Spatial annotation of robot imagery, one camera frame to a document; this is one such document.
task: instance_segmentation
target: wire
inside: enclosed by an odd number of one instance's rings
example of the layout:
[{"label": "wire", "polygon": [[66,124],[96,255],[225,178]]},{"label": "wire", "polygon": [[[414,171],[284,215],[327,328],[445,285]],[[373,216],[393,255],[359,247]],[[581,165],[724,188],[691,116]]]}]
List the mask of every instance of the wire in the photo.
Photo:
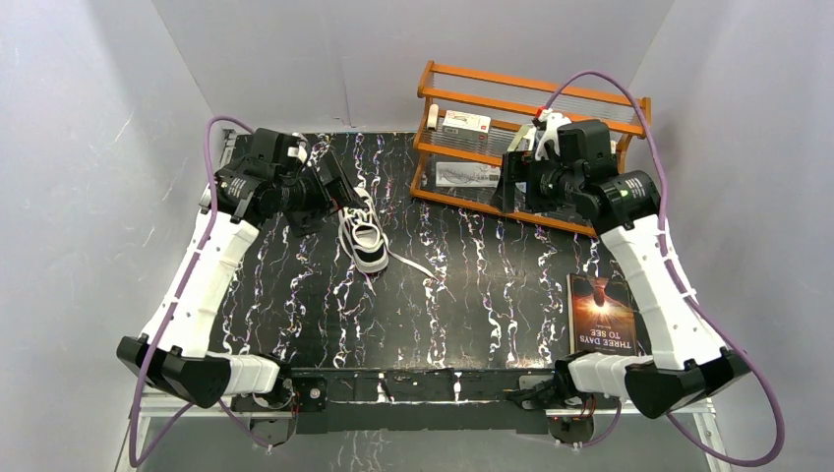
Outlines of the wire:
[{"label": "wire", "polygon": [[281,406],[272,407],[272,406],[269,406],[269,403],[266,400],[264,400],[262,398],[257,398],[254,393],[252,394],[252,401],[254,401],[256,405],[260,406],[261,408],[266,408],[266,409],[274,410],[274,411],[283,410],[284,408],[287,407],[287,405],[289,405],[292,402],[292,400],[294,398],[295,398],[295,390],[290,388],[289,397],[287,398],[287,401],[285,401]]},{"label": "wire", "polygon": [[[603,79],[616,87],[620,90],[620,92],[628,99],[628,102],[631,104],[631,107],[634,108],[634,113],[637,115],[637,120],[640,122],[640,126],[643,127],[643,130],[646,133],[646,142],[649,144],[649,151],[651,152],[652,161],[654,162],[654,166],[657,169],[658,179],[660,180],[660,211],[658,214],[658,242],[660,243],[660,254],[663,257],[666,257],[669,254],[669,245],[667,241],[666,235],[666,213],[667,213],[667,205],[669,203],[668,197],[668,185],[666,180],[666,172],[663,169],[663,164],[660,162],[660,153],[657,150],[657,145],[654,141],[654,136],[651,132],[651,126],[649,126],[649,122],[646,119],[645,114],[643,114],[643,110],[640,108],[639,104],[637,103],[636,98],[629,92],[625,87],[620,85],[614,78],[603,74],[597,71],[582,71],[579,72],[570,79],[567,80],[561,87],[557,88],[556,91],[548,98],[547,103],[545,104],[545,108],[550,108],[553,104],[553,101],[565,90],[571,82],[575,81],[576,79],[583,77],[583,76],[596,76],[600,79]],[[678,287],[678,290],[684,294],[687,292],[685,289],[685,284],[683,282],[683,278],[678,274],[678,270],[675,268],[675,265],[672,261],[665,261],[666,270],[669,273],[669,276],[672,277],[672,280],[675,282],[675,285]],[[686,303],[695,311],[701,318],[710,326],[712,327],[719,336],[721,336],[724,341],[733,349],[736,354],[747,364],[750,368],[750,371],[758,380],[759,384],[761,384],[762,390],[764,390],[764,394],[767,397],[767,401],[770,404],[770,409],[773,412],[773,419],[776,422],[776,439],[773,442],[773,446],[770,450],[758,457],[756,459],[738,459],[735,457],[730,457],[728,455],[722,454],[717,450],[714,450],[704,444],[703,442],[699,441],[692,433],[690,433],[684,425],[681,424],[673,415],[672,413],[667,413],[666,416],[669,418],[669,421],[678,428],[688,440],[690,440],[693,444],[697,445],[701,450],[706,452],[707,454],[721,459],[725,462],[728,462],[733,465],[738,465],[741,467],[760,467],[762,465],[768,464],[775,459],[779,453],[782,451],[782,447],[785,445],[785,418],[782,415],[782,407],[779,406],[779,400],[776,398],[776,392],[773,390],[773,386],[767,379],[764,377],[764,374],[761,370],[756,366],[752,359],[747,355],[747,353],[739,347],[739,345],[734,341],[724,330],[716,325],[716,323],[704,312],[698,302],[694,299],[691,293],[684,297]]]},{"label": "wire", "polygon": [[596,444],[601,443],[602,441],[604,441],[605,438],[607,438],[608,435],[614,430],[614,427],[617,426],[617,423],[620,422],[620,416],[621,416],[622,413],[623,413],[623,403],[618,401],[617,402],[617,412],[614,414],[614,419],[611,420],[611,424],[608,425],[608,428],[605,429],[603,434],[601,434],[599,436],[599,438],[595,438],[595,439],[593,439],[589,442],[580,442],[579,446],[580,447],[590,447],[592,445],[596,445]]},{"label": "wire", "polygon": [[[254,133],[252,128],[242,123],[240,120],[236,118],[232,118],[230,116],[225,115],[217,115],[210,120],[206,124],[206,135],[203,140],[203,159],[206,163],[206,174],[208,177],[208,192],[211,196],[211,207],[210,213],[208,217],[208,224],[206,225],[206,230],[203,232],[203,236],[200,238],[200,242],[197,244],[197,251],[191,257],[191,260],[188,262],[188,265],[183,271],[183,275],[180,278],[179,282],[177,283],[176,291],[174,292],[174,297],[179,299],[182,296],[183,291],[185,290],[186,284],[188,284],[189,278],[191,278],[192,273],[194,272],[194,267],[197,265],[197,261],[200,259],[200,252],[202,251],[203,247],[206,245],[206,242],[209,240],[211,235],[211,230],[214,228],[214,223],[217,220],[217,187],[214,182],[214,166],[212,164],[211,159],[211,150],[210,150],[210,135],[211,135],[211,127],[219,122],[219,121],[228,121],[230,123],[234,123],[235,125],[243,128],[246,132],[252,134]],[[131,405],[131,414],[130,414],[130,423],[128,425],[128,452],[130,456],[131,466],[134,468],[138,468],[140,465],[143,464],[148,459],[150,453],[159,445],[159,442],[162,440],[162,437],[171,429],[171,426],[185,413],[188,411],[189,408],[194,406],[194,403],[186,403],[185,406],[180,408],[174,416],[171,417],[170,420],[162,427],[162,430],[159,431],[159,434],[156,435],[156,438],[150,443],[150,445],[145,449],[142,455],[137,456],[136,446],[137,446],[137,437],[139,435],[139,413],[142,409],[142,392],[145,389],[145,381],[148,378],[148,370],[150,367],[150,360],[153,357],[152,353],[156,352],[156,347],[159,345],[159,340],[162,339],[162,335],[165,333],[165,330],[168,328],[168,324],[171,322],[173,318],[174,311],[176,310],[177,302],[171,302],[168,305],[168,310],[165,312],[165,316],[162,318],[162,323],[159,324],[159,328],[156,331],[156,334],[153,336],[153,340],[150,342],[150,346],[148,347],[148,351],[145,354],[145,357],[142,360],[142,365],[139,369],[139,374],[136,378],[136,388],[134,389],[133,394],[133,404]],[[226,406],[223,400],[219,400],[220,408],[229,416],[232,420],[236,421],[239,426],[241,426],[245,433],[247,433],[255,443],[263,445],[264,447],[269,447],[271,444],[265,442],[261,438],[255,436],[246,425],[232,413],[231,409]]]},{"label": "wire", "polygon": [[290,408],[293,421],[298,420],[298,412],[301,411],[301,393],[296,393],[295,399],[295,404]]},{"label": "wire", "polygon": [[587,407],[588,407],[588,402],[583,401],[582,402],[582,411],[579,412],[579,416],[577,416],[576,418],[578,418],[578,419],[584,418],[585,417],[585,408],[587,408]]},{"label": "wire", "polygon": [[597,397],[596,395],[591,395],[591,411],[588,413],[588,418],[594,416],[594,413],[597,412]]}]

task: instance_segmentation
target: small box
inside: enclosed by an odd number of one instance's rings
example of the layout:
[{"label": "small box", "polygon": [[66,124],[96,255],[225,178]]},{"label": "small box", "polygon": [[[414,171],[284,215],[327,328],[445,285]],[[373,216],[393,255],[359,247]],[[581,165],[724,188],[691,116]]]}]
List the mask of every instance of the small box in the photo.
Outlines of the small box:
[{"label": "small box", "polygon": [[500,177],[501,168],[489,164],[442,160],[435,163],[435,187],[488,187],[494,189],[498,187]]},{"label": "small box", "polygon": [[457,135],[459,138],[473,141],[487,141],[490,133],[490,117],[464,113],[462,111],[446,112],[443,122],[445,135]]}]

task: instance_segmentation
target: wooden rack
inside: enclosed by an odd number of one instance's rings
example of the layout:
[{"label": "wooden rack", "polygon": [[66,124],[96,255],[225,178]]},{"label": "wooden rack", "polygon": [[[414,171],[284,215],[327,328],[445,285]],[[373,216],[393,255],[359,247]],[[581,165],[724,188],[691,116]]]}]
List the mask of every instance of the wooden rack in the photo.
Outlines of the wooden rack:
[{"label": "wooden rack", "polygon": [[[449,84],[454,87],[476,89],[482,94],[490,94],[492,97],[436,87],[436,82],[441,82],[436,81],[436,79],[443,76],[453,78],[453,80],[449,81]],[[482,164],[500,166],[502,154],[506,151],[515,132],[521,127],[521,123],[529,123],[529,117],[536,115],[538,106],[532,103],[544,103],[550,93],[553,93],[558,87],[557,84],[435,64],[434,61],[429,61],[426,64],[426,68],[420,78],[420,85],[417,88],[417,96],[425,98],[426,103],[423,110],[423,117],[420,121],[420,128],[414,138],[414,148],[420,154],[420,161],[417,166],[417,171],[414,174],[414,179],[411,182],[411,196],[456,207],[507,216],[520,221],[573,231],[592,237],[596,236],[593,228],[588,224],[565,221],[550,216],[528,213],[526,211],[501,213],[496,208],[485,203],[445,195],[431,190],[425,190],[421,187],[421,177],[432,155],[448,156],[480,162]],[[490,110],[513,113],[518,115],[517,121],[520,123],[492,119],[486,144],[484,146],[482,144],[477,149],[473,149],[473,147],[462,144],[460,140],[444,139],[441,131],[426,130],[429,107],[433,103],[437,103],[441,108],[439,113],[439,130],[442,123],[440,120],[446,116],[448,110],[447,104],[449,102],[461,103],[469,108],[482,108],[483,111],[476,111],[482,115],[488,115]],[[643,113],[649,123],[651,123],[651,100],[648,97],[644,97],[639,100],[639,103],[640,108],[642,108]],[[621,172],[625,170],[626,151],[631,139],[634,137],[640,139],[645,138],[645,131],[637,123],[630,103],[624,96],[618,94],[588,88],[567,87],[562,95],[554,102],[553,108],[563,113],[571,121],[599,119],[606,123],[613,133],[613,138],[619,137],[617,143],[617,165]]]}]

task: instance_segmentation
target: black motor joint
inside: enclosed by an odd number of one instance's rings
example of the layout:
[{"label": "black motor joint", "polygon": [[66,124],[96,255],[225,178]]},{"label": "black motor joint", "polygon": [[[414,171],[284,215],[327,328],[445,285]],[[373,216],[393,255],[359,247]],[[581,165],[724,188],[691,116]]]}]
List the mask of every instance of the black motor joint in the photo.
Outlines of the black motor joint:
[{"label": "black motor joint", "polygon": [[294,236],[319,231],[322,220],[340,207],[357,207],[359,199],[332,154],[318,168],[302,162],[300,136],[259,128],[239,137],[231,161],[214,176],[220,210],[260,226],[282,213]]},{"label": "black motor joint", "polygon": [[598,234],[619,225],[631,227],[638,217],[657,212],[660,197],[648,175],[618,173],[605,123],[569,123],[559,127],[557,136],[558,150],[553,142],[543,144],[547,158],[536,160],[533,151],[504,154],[492,206],[506,213],[515,211],[515,184],[525,183],[525,210],[543,213],[571,207]]}]

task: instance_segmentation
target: white shoelace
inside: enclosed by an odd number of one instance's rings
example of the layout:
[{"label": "white shoelace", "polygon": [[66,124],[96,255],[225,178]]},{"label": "white shoelace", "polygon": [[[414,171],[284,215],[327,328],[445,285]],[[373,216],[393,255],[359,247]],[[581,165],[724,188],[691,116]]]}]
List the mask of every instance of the white shoelace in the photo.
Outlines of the white shoelace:
[{"label": "white shoelace", "polygon": [[[367,211],[366,209],[361,209],[361,208],[349,208],[347,210],[347,213],[348,213],[348,215],[347,215],[347,218],[345,218],[345,221],[350,219],[354,223],[353,228],[351,230],[353,232],[353,234],[351,235],[353,240],[359,240],[356,233],[361,228],[372,229],[372,230],[376,231],[377,238],[378,238],[378,240],[375,241],[375,245],[376,245],[377,242],[379,242],[379,238],[382,237],[382,239],[384,241],[384,244],[386,245],[386,252],[391,257],[393,257],[394,259],[400,261],[401,263],[403,263],[407,266],[410,266],[410,267],[416,268],[417,270],[420,270],[427,277],[437,279],[437,277],[435,277],[435,275],[430,270],[425,268],[424,266],[419,265],[419,264],[415,263],[414,261],[411,261],[411,260],[395,253],[394,251],[392,251],[390,249],[390,242],[388,241],[388,236],[383,231],[383,228],[381,226],[377,226],[377,224],[375,223],[375,220],[373,218],[373,215],[371,214],[370,211]],[[339,232],[341,233],[341,232],[344,232],[344,231],[345,231],[345,225],[342,224],[339,227]],[[339,235],[339,243],[341,244],[341,249],[345,253],[347,253],[348,255],[351,255],[351,257],[352,257],[353,252],[348,250],[347,246],[344,243],[344,238],[341,237],[341,235]]]}]

